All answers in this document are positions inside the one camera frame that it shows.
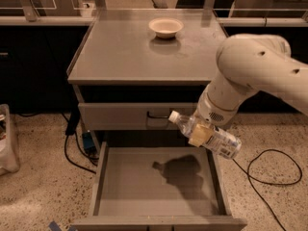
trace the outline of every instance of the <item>black cabinet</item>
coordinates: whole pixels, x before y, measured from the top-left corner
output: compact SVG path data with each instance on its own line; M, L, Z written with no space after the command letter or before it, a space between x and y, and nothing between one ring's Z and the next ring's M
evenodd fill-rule
M70 111L76 102L66 70L87 29L0 27L0 103L13 113Z

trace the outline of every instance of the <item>drawer front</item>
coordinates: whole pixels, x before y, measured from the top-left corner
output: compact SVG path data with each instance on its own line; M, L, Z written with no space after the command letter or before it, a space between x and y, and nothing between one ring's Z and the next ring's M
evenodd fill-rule
M191 115L193 103L81 103L79 110L89 130L175 130L168 121L175 110Z

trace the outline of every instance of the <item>cabinet top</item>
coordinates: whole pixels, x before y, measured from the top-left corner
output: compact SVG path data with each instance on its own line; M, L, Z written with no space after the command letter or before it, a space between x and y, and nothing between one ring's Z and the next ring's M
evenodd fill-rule
M158 17L181 20L175 38L148 27ZM216 52L226 38L204 10L106 10L100 13L68 81L77 85L204 84L216 74Z

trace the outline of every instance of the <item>drawer handle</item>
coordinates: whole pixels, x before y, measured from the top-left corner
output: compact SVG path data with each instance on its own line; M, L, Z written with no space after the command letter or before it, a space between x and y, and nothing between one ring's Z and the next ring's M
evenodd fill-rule
M9 52L0 52L0 59L7 59L9 57Z
M169 115L156 116L156 115L151 115L150 112L147 112L146 116L151 119L168 119L169 118Z

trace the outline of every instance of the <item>cabinet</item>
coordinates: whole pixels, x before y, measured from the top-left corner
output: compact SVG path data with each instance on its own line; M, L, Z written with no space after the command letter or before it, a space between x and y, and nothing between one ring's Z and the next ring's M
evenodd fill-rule
M0 103L13 113L71 110L75 97L66 69L87 29L0 27Z
M203 10L103 11L68 70L81 117L100 153L86 219L78 230L241 230L232 218L218 160L187 147L167 121L190 115L216 74L225 35ZM174 17L176 38L148 23Z

